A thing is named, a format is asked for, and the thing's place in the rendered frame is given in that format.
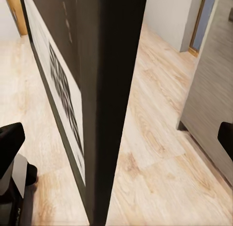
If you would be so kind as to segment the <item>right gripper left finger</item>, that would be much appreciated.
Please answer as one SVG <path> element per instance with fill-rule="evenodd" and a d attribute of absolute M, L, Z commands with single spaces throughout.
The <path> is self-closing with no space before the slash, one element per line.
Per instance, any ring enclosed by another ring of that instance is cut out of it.
<path fill-rule="evenodd" d="M 21 122 L 0 127 L 0 180 L 24 141 L 25 133 Z"/>

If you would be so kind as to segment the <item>poster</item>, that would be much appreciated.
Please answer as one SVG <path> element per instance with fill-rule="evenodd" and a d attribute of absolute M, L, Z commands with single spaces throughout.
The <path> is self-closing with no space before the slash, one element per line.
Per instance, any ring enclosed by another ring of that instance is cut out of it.
<path fill-rule="evenodd" d="M 90 226 L 106 226 L 147 0 L 20 0 Z"/>

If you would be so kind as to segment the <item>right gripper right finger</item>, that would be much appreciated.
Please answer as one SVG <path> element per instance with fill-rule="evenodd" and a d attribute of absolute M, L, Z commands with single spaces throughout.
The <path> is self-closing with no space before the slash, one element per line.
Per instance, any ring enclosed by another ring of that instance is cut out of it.
<path fill-rule="evenodd" d="M 217 139 L 233 161 L 233 124 L 222 122 Z"/>

